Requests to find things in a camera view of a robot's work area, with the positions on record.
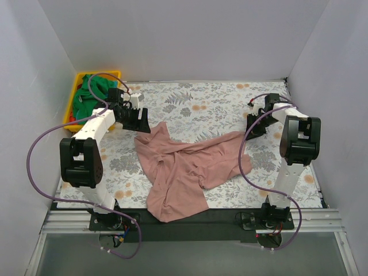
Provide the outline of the pink mario t shirt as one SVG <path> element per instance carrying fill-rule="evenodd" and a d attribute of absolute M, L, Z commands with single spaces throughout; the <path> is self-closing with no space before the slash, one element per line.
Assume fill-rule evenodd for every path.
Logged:
<path fill-rule="evenodd" d="M 171 139 L 165 122 L 150 133 L 135 137 L 135 150 L 143 172 L 152 183 L 147 209 L 168 223 L 209 209 L 205 189 L 214 189 L 241 173 L 252 170 L 251 159 L 240 154 L 244 132 L 197 143 Z"/>

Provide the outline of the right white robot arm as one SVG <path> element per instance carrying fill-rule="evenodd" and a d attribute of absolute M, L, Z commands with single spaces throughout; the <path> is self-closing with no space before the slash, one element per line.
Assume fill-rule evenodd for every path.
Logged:
<path fill-rule="evenodd" d="M 293 228 L 290 214 L 291 196 L 302 172 L 317 159 L 320 152 L 321 120 L 298 111 L 289 99 L 277 93 L 264 93 L 264 104 L 248 103 L 252 112 L 247 116 L 244 140 L 266 134 L 276 122 L 283 125 L 279 153 L 281 166 L 273 189 L 261 208 L 240 215 L 245 230 Z"/>

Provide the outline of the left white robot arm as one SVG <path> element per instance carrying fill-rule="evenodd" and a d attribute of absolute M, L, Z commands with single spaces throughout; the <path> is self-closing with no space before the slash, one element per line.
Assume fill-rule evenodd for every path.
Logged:
<path fill-rule="evenodd" d="M 60 166 L 64 182 L 83 193 L 92 203 L 89 210 L 97 221 L 108 229 L 118 229 L 123 218 L 116 199 L 101 182 L 103 165 L 99 144 L 115 123 L 124 130 L 150 133 L 148 109 L 141 107 L 142 93 L 127 94 L 119 88 L 108 90 L 104 103 L 95 105 L 92 119 L 87 120 L 81 130 L 71 138 L 60 142 Z"/>

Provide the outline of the green t shirt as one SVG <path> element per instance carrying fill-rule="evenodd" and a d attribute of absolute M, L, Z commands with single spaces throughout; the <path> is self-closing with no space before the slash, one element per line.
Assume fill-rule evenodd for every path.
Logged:
<path fill-rule="evenodd" d="M 77 89 L 73 101 L 72 111 L 79 111 L 79 119 L 81 120 L 92 115 L 92 111 L 99 101 L 95 99 L 88 88 L 88 80 L 91 74 L 86 74 L 82 78 L 82 85 Z M 104 77 L 96 76 L 90 83 L 93 93 L 100 99 L 106 100 L 108 97 L 108 90 L 112 88 L 113 81 Z"/>

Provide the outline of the floral table mat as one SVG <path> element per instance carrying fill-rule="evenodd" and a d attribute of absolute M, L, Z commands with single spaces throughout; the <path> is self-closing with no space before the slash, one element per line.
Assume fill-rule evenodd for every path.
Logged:
<path fill-rule="evenodd" d="M 143 93 L 150 126 L 166 122 L 170 137 L 184 143 L 197 143 L 232 131 L 244 131 L 249 100 L 263 103 L 264 93 L 287 96 L 283 82 L 236 83 L 131 83 L 131 92 Z M 211 208 L 259 208 L 266 189 L 275 184 L 281 157 L 279 142 L 282 124 L 276 123 L 260 138 L 246 146 L 253 169 L 247 179 L 234 177 L 204 191 Z M 101 143 L 102 181 L 122 208 L 145 208 L 151 183 L 136 155 L 135 134 L 119 125 Z"/>

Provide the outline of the red t shirt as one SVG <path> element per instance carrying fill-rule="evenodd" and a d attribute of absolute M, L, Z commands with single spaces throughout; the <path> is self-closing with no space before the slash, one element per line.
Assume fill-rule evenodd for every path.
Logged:
<path fill-rule="evenodd" d="M 69 122 L 73 122 L 72 125 L 81 125 L 81 123 L 76 122 L 79 119 L 79 111 L 71 111 L 69 115 Z"/>

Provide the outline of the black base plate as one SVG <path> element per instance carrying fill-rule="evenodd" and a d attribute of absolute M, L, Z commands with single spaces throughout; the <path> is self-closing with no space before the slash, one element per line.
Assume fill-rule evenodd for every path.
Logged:
<path fill-rule="evenodd" d="M 265 221 L 258 208 L 209 209 L 169 223 L 160 222 L 147 209 L 126 209 L 125 212 L 139 223 L 144 242 L 237 240 L 254 243 L 257 230 L 294 229 L 291 214 L 283 222 Z"/>

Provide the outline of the aluminium frame rail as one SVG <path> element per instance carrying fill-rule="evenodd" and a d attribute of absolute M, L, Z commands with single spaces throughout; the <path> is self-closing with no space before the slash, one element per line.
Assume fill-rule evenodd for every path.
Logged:
<path fill-rule="evenodd" d="M 293 232 L 300 225 L 301 232 L 340 232 L 343 230 L 342 219 L 336 209 L 297 209 L 290 211 L 294 229 L 282 232 Z M 122 226 L 117 229 L 109 229 L 97 218 L 86 210 L 81 209 L 58 209 L 48 212 L 42 231 L 45 233 L 123 233 L 125 226 L 129 226 L 131 231 L 136 232 L 136 219 L 124 218 Z"/>

